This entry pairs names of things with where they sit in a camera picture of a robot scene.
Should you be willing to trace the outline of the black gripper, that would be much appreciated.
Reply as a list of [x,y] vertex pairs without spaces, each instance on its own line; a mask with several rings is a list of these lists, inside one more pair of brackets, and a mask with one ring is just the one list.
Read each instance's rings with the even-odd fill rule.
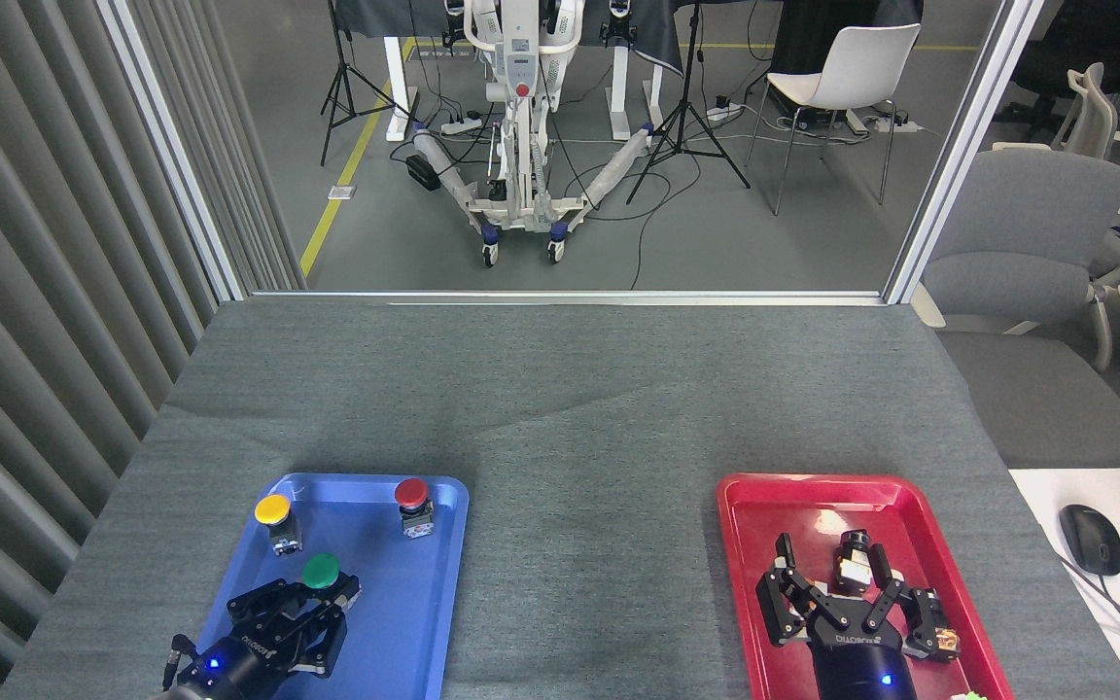
[[[797,572],[788,533],[777,536],[775,554],[755,589],[760,615],[773,646],[809,641],[819,697],[915,699],[905,655],[939,661],[937,594],[906,584],[893,571],[885,547],[872,544],[868,561],[879,594],[864,629],[849,628],[849,617],[837,612],[836,599]],[[905,613],[908,632],[903,637],[885,623],[893,606]]]
[[271,584],[227,601],[231,632],[174,683],[192,699],[271,699],[293,673],[330,676],[346,637],[348,594]]

